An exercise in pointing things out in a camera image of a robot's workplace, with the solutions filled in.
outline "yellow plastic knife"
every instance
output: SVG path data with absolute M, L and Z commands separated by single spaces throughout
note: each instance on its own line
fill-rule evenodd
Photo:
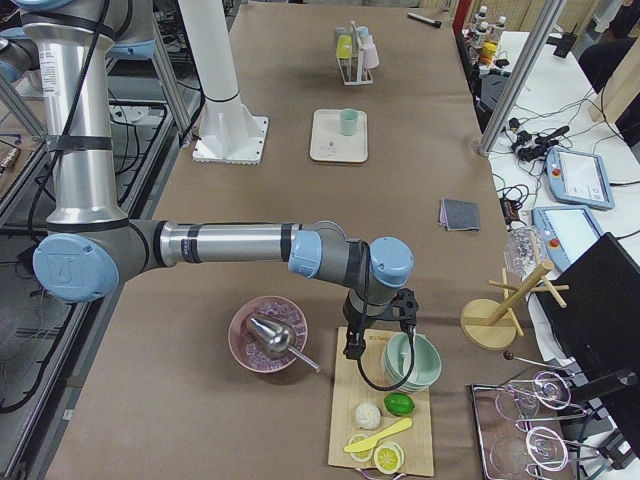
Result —
M 381 440 L 390 435 L 395 435 L 396 433 L 403 432 L 404 430 L 411 428 L 412 425 L 413 421 L 409 417 L 405 417 L 402 420 L 398 420 L 390 427 L 387 427 L 384 430 L 380 430 L 375 435 L 371 435 L 364 440 L 360 440 L 359 442 L 347 445 L 346 447 L 344 447 L 344 451 L 347 453 L 357 453 L 364 452 L 365 450 L 370 450 L 376 446 L 378 440 Z

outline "lemon slice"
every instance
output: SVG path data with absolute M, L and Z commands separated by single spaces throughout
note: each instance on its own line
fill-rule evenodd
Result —
M 401 450 L 390 442 L 376 447 L 373 452 L 376 468 L 387 475 L 396 473 L 404 463 L 404 452 L 400 453 Z
M 356 433 L 353 437 L 351 437 L 351 440 L 349 440 L 349 445 L 359 442 L 360 440 L 364 440 L 368 436 L 369 435 L 365 435 L 364 433 Z M 364 452 L 352 452 L 349 455 L 351 455 L 351 458 L 353 458 L 358 463 L 366 463 L 371 460 L 371 457 L 373 456 L 373 448 L 365 450 Z
M 395 449 L 398 450 L 398 452 L 400 453 L 400 466 L 402 467 L 402 465 L 404 465 L 404 450 L 402 449 L 400 444 L 396 442 L 388 441 L 383 443 L 381 446 L 384 446 L 384 445 L 395 447 Z

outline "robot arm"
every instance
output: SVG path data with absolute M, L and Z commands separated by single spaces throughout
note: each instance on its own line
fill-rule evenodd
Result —
M 37 44 L 53 156 L 56 209 L 34 254 L 38 280 L 69 302 L 101 298 L 127 280 L 178 262 L 274 260 L 307 278 L 349 289 L 348 358 L 364 351 L 375 320 L 415 325 L 417 303 L 403 289 L 411 250 L 385 237 L 369 247 L 331 222 L 314 225 L 184 225 L 130 220 L 118 207 L 111 151 L 105 55 L 116 38 L 146 45 L 151 0 L 14 0 Z
M 21 28 L 10 28 L 0 36 L 0 75 L 8 83 L 29 70 L 37 70 L 38 49 Z

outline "lime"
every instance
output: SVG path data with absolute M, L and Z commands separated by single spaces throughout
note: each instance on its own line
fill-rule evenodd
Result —
M 395 392 L 384 397 L 384 406 L 387 407 L 390 414 L 396 416 L 410 415 L 416 408 L 409 395 Z
M 349 440 L 349 445 L 359 442 L 360 440 L 364 440 L 368 436 L 369 435 L 365 435 L 364 433 L 356 433 Z M 365 450 L 364 452 L 351 452 L 349 455 L 351 455 L 351 458 L 353 458 L 356 462 L 365 463 L 371 460 L 371 457 L 373 456 L 373 449 L 370 448 L 369 450 Z

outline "metal ladle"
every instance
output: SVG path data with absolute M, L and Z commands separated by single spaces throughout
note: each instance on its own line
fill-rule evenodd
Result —
M 292 346 L 296 343 L 296 332 L 290 325 L 277 318 L 263 315 L 262 313 L 254 313 L 247 322 L 247 331 L 258 340 L 258 343 L 270 358 L 280 358 L 291 352 L 313 368 L 316 373 L 321 370 L 322 367 L 320 365 Z

